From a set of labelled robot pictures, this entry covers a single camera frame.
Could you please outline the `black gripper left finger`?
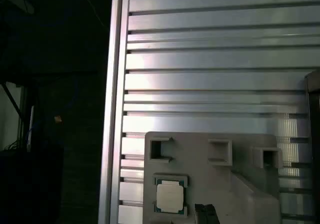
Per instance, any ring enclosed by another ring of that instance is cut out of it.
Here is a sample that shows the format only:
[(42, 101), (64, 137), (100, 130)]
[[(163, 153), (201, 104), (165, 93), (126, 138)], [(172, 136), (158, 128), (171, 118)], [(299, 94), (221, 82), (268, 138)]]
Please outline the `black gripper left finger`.
[(207, 224), (207, 215), (205, 206), (202, 204), (195, 204), (195, 223), (196, 224)]

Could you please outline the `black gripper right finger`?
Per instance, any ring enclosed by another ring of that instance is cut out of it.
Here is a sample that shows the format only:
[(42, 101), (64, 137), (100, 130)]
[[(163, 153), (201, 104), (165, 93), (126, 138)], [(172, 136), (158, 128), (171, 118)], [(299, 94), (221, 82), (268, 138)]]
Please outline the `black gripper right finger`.
[(207, 224), (220, 224), (215, 207), (210, 205), (205, 205), (205, 217)]

